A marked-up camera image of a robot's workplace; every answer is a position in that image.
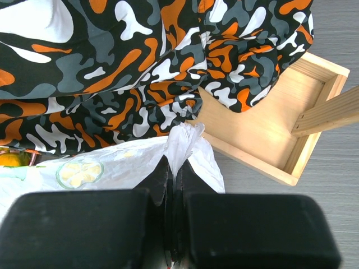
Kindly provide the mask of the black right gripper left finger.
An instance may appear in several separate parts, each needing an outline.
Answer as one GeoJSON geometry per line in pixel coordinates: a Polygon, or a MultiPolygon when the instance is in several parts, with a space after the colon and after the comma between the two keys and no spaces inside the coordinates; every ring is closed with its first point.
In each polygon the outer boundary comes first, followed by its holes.
{"type": "Polygon", "coordinates": [[[169,268],[163,157],[133,189],[20,196],[1,225],[2,268],[169,268]]]}

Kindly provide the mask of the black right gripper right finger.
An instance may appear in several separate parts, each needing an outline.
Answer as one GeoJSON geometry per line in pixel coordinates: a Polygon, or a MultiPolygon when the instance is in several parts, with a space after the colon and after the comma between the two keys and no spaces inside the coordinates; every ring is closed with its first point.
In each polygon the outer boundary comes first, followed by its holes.
{"type": "Polygon", "coordinates": [[[182,268],[339,268],[317,202],[301,194],[217,193],[186,161],[182,268]]]}

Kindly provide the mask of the white plastic bag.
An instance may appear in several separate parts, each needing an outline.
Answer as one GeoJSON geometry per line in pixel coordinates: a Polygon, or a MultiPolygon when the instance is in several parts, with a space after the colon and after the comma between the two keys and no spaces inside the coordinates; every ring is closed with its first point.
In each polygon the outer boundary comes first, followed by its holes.
{"type": "Polygon", "coordinates": [[[47,160],[34,166],[1,167],[1,218],[22,195],[47,191],[132,189],[154,171],[165,156],[179,173],[189,161],[214,191],[225,191],[213,148],[202,137],[205,126],[181,123],[169,135],[133,140],[75,157],[47,160]]]}

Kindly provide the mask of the orange pineapple with green crown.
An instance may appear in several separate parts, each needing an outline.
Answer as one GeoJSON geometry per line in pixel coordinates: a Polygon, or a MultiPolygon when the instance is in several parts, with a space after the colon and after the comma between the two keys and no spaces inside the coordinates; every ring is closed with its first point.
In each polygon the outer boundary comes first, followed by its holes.
{"type": "Polygon", "coordinates": [[[31,166],[36,160],[36,154],[23,151],[1,151],[1,166],[19,167],[31,166]]]}

